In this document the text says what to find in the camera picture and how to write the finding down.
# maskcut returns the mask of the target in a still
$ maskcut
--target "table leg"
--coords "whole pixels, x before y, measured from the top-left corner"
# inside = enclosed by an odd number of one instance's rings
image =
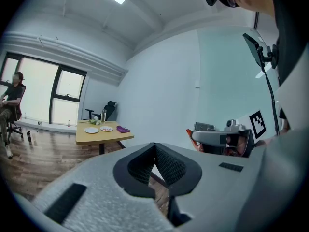
[[[105,152],[104,152],[104,144],[99,144],[98,145],[98,152],[100,155],[103,155]]]

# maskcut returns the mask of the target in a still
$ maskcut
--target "wooden floor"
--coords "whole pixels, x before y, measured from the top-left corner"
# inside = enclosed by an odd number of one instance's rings
[[[31,132],[32,143],[26,132]],[[77,146],[75,135],[23,127],[24,138],[13,133],[8,159],[0,139],[0,169],[11,191],[32,200],[48,183],[63,175],[84,160],[98,155],[98,146]],[[105,144],[105,153],[121,149],[118,143]],[[168,210],[168,190],[151,178],[149,186],[156,192],[161,212]]]

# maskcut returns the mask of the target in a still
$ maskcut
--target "ceiling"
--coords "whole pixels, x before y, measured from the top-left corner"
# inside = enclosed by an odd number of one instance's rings
[[[34,11],[74,16],[99,26],[135,53],[162,37],[222,19],[230,10],[219,2],[209,7],[204,0],[126,0],[122,5],[113,0],[28,0],[27,4]]]

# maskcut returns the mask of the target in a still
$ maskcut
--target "black mesh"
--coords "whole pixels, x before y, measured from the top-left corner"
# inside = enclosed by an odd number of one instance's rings
[[[155,164],[154,161],[155,150],[154,148],[150,148],[129,163],[128,170],[130,175],[136,180],[148,185],[150,173]]]
[[[158,147],[156,148],[155,164],[168,186],[181,179],[186,172],[186,166],[182,161]]]
[[[219,166],[223,167],[223,168],[230,169],[230,170],[234,170],[234,171],[237,171],[237,172],[241,172],[242,169],[243,169],[243,166],[234,165],[234,164],[226,163],[226,162],[222,162]]]
[[[154,164],[168,186],[170,197],[190,193],[202,177],[202,169],[195,161],[158,143],[150,143],[118,160],[113,175],[128,194],[155,198],[155,191],[148,186]]]
[[[72,184],[49,208],[45,211],[51,220],[61,224],[77,204],[87,187],[81,184]]]

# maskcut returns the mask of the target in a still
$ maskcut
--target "office chair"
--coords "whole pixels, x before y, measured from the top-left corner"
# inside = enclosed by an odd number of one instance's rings
[[[10,137],[11,137],[11,134],[12,134],[13,132],[20,134],[20,135],[21,135],[20,137],[21,137],[21,138],[24,138],[23,133],[21,132],[21,127],[20,127],[20,126],[17,126],[17,125],[15,124],[15,121],[18,121],[18,120],[20,119],[20,117],[21,117],[21,111],[20,111],[19,106],[20,106],[21,100],[22,100],[22,98],[23,98],[23,96],[24,96],[24,93],[25,93],[25,91],[26,91],[26,86],[25,86],[25,85],[22,84],[21,88],[23,89],[23,93],[22,93],[22,95],[21,95],[20,102],[19,102],[19,104],[18,104],[17,106],[14,106],[14,111],[15,111],[15,112],[14,112],[14,113],[12,114],[12,116],[7,120],[7,132],[9,133],[9,135],[8,135],[8,143],[10,142]]]
[[[104,110],[106,110],[106,120],[108,120],[108,118],[112,115],[112,113],[115,111],[116,107],[116,102],[114,101],[109,101],[107,103],[107,105],[104,107]],[[89,119],[92,118],[92,112],[94,112],[93,110],[90,109],[86,109],[86,111],[89,112]],[[93,114],[94,116],[98,116],[98,118],[101,118],[101,114]]]

